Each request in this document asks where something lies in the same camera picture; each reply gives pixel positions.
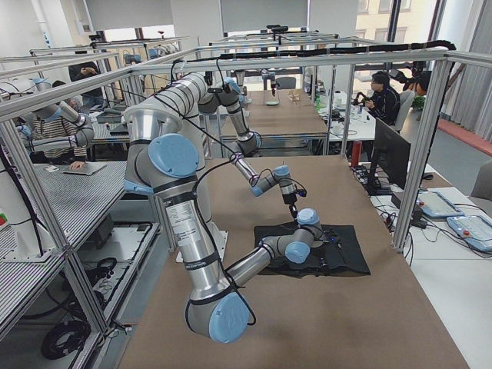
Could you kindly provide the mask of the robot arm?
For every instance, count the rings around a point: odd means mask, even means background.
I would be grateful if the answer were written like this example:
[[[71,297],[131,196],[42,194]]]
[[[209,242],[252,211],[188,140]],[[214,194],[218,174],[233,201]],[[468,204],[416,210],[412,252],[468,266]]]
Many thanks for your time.
[[[312,208],[300,210],[292,234],[268,236],[241,260],[224,268],[198,204],[198,151],[179,133],[185,114],[141,104],[128,108],[124,117],[135,135],[124,188],[164,202],[172,239],[180,248],[192,284],[184,313],[187,325],[215,342],[234,342],[255,323],[254,313],[238,289],[276,258],[305,262],[323,237],[318,214]]]
[[[198,123],[194,121],[195,113],[211,114],[223,106],[237,133],[236,141],[226,147],[230,154],[229,160],[248,180],[255,196],[260,196],[277,185],[281,189],[284,203],[295,216],[297,194],[304,196],[305,192],[297,189],[288,166],[275,168],[263,178],[244,159],[260,148],[261,139],[257,132],[249,128],[241,107],[240,95],[239,87],[232,79],[225,78],[213,85],[207,76],[200,73],[188,74],[154,93],[146,100],[146,108],[154,109],[156,122],[164,125],[167,133],[174,132],[175,135],[165,137],[172,141],[171,144],[165,144],[163,138],[155,139],[149,145],[149,159],[157,170],[169,178],[194,177],[199,155],[193,143],[178,132],[184,122],[194,128],[198,127]]]

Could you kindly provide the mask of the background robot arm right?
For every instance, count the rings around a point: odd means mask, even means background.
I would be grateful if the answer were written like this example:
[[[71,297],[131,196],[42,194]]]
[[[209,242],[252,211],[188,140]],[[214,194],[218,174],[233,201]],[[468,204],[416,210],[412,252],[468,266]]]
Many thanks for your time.
[[[55,112],[51,115],[43,109],[35,111],[32,122],[20,118],[21,124],[16,129],[25,147],[32,153],[39,153],[43,162],[54,164],[67,161],[72,168],[78,168],[85,160],[85,154],[81,151],[86,149],[94,138],[91,119],[63,101],[54,107]],[[254,196],[258,197],[278,186],[291,215],[297,216],[297,196],[304,197],[305,191],[299,191],[294,185],[287,165],[275,168],[263,178],[245,161],[242,153],[233,151],[229,161],[248,180]]]

